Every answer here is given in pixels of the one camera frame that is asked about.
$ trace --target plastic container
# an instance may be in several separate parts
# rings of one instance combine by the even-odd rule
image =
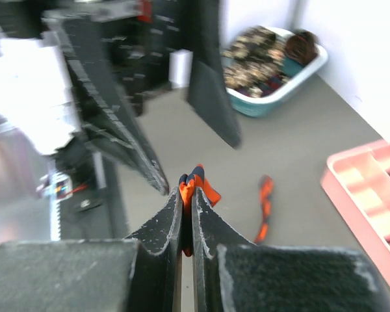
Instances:
[[[293,34],[291,31],[276,27],[267,27],[267,29],[274,31],[282,37]],[[320,45],[317,45],[317,49],[318,56],[310,62],[304,70],[269,96],[258,99],[251,98],[233,89],[227,88],[234,109],[247,116],[263,117],[266,116],[273,108],[287,101],[293,94],[296,93],[297,90],[300,89],[300,85],[312,77],[328,61],[328,53],[326,50]]]
[[[390,144],[332,155],[321,184],[390,286]]]

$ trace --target pink organizer box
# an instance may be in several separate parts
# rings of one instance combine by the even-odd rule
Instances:
[[[390,143],[332,155],[322,188],[390,286]]]

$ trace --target gray table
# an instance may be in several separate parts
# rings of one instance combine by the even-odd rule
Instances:
[[[264,119],[239,116],[243,145],[222,142],[180,99],[179,92],[157,99],[140,119],[171,186],[198,163],[221,193],[215,210],[253,239],[261,221],[257,183],[275,181],[267,244],[347,246],[361,249],[320,186],[326,159],[380,138],[319,78]],[[119,167],[132,230],[162,207],[158,195],[136,173]],[[183,263],[183,311],[193,306],[191,261]]]

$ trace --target teal basket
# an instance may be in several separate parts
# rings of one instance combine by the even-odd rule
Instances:
[[[280,36],[290,36],[292,32],[281,28],[267,27]],[[317,45],[318,56],[310,62],[298,75],[295,75],[287,84],[283,85],[269,96],[261,97],[259,99],[245,96],[237,91],[227,88],[229,98],[233,108],[241,114],[250,117],[264,117],[269,114],[277,106],[286,102],[293,96],[304,82],[316,74],[323,65],[328,61],[328,53],[326,50]],[[223,59],[223,66],[229,66],[231,61]]]

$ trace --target basket of scrunchies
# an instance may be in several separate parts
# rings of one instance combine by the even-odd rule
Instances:
[[[290,98],[328,60],[308,31],[256,26],[223,51],[224,80],[235,110],[267,115]]]

